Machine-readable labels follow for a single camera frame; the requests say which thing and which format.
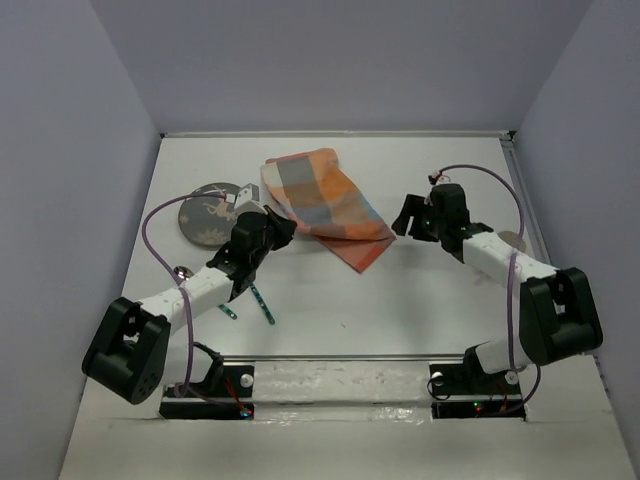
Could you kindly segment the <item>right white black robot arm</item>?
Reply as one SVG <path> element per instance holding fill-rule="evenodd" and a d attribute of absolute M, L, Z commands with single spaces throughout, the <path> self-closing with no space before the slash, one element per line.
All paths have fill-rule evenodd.
<path fill-rule="evenodd" d="M 518 251 L 488 225 L 470 219 L 463 188 L 436 185 L 426 197 L 406 196 L 393 231 L 434 242 L 459 262 L 489 276 L 519 309 L 507 334 L 465 351 L 458 378 L 482 392 L 498 374 L 546 366 L 599 348 L 603 331 L 586 274 L 558 269 Z"/>

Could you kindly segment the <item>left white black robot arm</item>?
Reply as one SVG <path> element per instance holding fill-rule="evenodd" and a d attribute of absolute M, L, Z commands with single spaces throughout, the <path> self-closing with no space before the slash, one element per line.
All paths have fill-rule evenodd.
<path fill-rule="evenodd" d="M 242 295 L 266 256 L 287 246 L 297 224 L 266 206 L 238 216 L 213 259 L 187 280 L 142 300 L 108 306 L 81 364 L 82 372 L 132 405 L 165 384 L 170 337 L 210 309 Z"/>

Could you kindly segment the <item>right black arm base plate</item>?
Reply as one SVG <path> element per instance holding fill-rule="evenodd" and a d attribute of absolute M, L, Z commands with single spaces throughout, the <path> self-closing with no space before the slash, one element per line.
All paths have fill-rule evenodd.
<path fill-rule="evenodd" d="M 493 374 L 473 379 L 461 363 L 432 363 L 426 388 L 434 420 L 526 418 L 518 377 L 508 380 Z"/>

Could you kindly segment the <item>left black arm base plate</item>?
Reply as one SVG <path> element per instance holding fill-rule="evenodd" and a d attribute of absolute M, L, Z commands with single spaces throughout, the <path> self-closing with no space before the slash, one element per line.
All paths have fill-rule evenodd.
<path fill-rule="evenodd" d="M 254 381 L 254 364 L 225 364 L 202 382 L 191 384 L 184 397 L 178 397 L 173 387 L 165 387 L 159 416 L 166 420 L 253 420 Z"/>

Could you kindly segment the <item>orange grey checkered cloth napkin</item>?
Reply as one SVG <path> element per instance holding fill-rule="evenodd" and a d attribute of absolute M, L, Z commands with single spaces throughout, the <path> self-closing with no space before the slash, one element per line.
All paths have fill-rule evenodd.
<path fill-rule="evenodd" d="M 358 273 L 395 241 L 388 224 L 341 170 L 331 148 L 269 159 L 261 177 L 298 232 L 317 239 Z"/>

